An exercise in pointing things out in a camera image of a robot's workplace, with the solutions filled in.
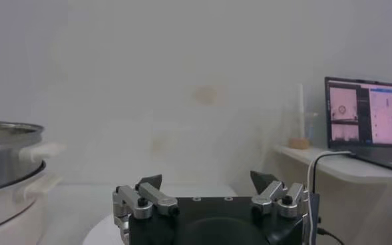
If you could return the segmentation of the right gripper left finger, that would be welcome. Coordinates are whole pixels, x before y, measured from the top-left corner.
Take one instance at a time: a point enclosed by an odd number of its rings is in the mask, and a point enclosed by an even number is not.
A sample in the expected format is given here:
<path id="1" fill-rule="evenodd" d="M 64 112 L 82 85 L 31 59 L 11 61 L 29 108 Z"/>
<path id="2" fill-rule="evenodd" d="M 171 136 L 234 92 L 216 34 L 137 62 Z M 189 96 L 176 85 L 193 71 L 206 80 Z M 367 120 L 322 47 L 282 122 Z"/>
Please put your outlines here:
<path id="1" fill-rule="evenodd" d="M 117 186 L 112 193 L 113 215 L 117 218 L 133 216 L 138 220 L 159 215 L 178 216 L 178 199 L 160 191 L 162 175 L 142 178 L 134 187 Z"/>

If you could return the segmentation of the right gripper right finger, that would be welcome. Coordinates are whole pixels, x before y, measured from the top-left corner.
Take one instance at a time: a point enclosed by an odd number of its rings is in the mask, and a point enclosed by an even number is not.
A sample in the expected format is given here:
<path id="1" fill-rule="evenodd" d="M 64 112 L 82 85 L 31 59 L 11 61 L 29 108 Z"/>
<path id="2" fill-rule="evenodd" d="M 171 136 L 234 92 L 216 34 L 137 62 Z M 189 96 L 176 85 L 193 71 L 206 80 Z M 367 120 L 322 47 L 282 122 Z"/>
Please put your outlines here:
<path id="1" fill-rule="evenodd" d="M 301 183 L 286 186 L 272 174 L 250 171 L 257 194 L 251 197 L 255 217 L 270 215 L 275 210 L 280 217 L 294 219 L 308 213 L 308 190 Z"/>

